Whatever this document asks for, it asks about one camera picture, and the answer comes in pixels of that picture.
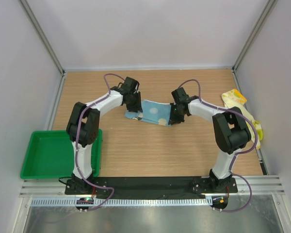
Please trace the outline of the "blue polka dot towel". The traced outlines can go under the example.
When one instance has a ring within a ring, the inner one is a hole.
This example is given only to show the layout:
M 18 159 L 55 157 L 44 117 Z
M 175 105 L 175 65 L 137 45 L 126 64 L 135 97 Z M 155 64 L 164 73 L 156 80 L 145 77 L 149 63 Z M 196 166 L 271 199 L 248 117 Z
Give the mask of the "blue polka dot towel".
M 150 100 L 141 101 L 142 112 L 125 112 L 125 117 L 151 124 L 170 126 L 171 104 Z

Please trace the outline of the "yellow green patterned towel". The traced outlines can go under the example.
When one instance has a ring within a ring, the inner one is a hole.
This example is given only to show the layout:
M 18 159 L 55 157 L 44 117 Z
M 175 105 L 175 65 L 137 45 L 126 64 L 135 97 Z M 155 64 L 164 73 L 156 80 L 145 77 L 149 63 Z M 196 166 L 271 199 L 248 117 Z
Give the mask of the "yellow green patterned towel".
M 254 125 L 256 131 L 257 131 L 257 144 L 256 149 L 260 149 L 260 142 L 263 139 L 263 130 L 261 123 L 254 119 L 254 117 L 246 110 L 244 104 L 247 102 L 247 99 L 237 90 L 232 89 L 230 91 L 227 91 L 221 95 L 222 101 L 224 103 L 224 107 L 226 108 L 232 108 L 232 107 L 238 107 L 242 114 L 251 121 L 251 123 Z

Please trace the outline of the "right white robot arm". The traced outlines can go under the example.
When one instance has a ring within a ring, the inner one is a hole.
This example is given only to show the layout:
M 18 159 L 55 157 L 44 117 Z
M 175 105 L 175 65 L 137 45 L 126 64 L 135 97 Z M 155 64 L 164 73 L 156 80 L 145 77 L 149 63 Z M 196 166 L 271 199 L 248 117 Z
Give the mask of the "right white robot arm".
M 232 168 L 238 153 L 251 140 L 248 119 L 240 108 L 222 108 L 210 104 L 198 96 L 190 97 L 180 87 L 171 92 L 174 102 L 171 103 L 169 124 L 184 122 L 185 116 L 198 116 L 213 124 L 215 141 L 219 154 L 209 173 L 209 187 L 214 192 L 225 190 L 232 179 Z

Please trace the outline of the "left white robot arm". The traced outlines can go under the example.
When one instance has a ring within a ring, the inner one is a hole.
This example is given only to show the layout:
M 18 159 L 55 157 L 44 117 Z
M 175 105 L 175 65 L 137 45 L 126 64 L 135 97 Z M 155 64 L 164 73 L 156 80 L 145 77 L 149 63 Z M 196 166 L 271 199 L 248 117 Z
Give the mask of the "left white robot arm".
M 130 112 L 141 112 L 140 83 L 126 77 L 122 83 L 110 87 L 102 97 L 88 103 L 75 103 L 66 132 L 74 147 L 74 168 L 68 179 L 65 194 L 88 194 L 95 187 L 91 165 L 92 146 L 98 137 L 100 118 L 112 109 L 126 105 Z

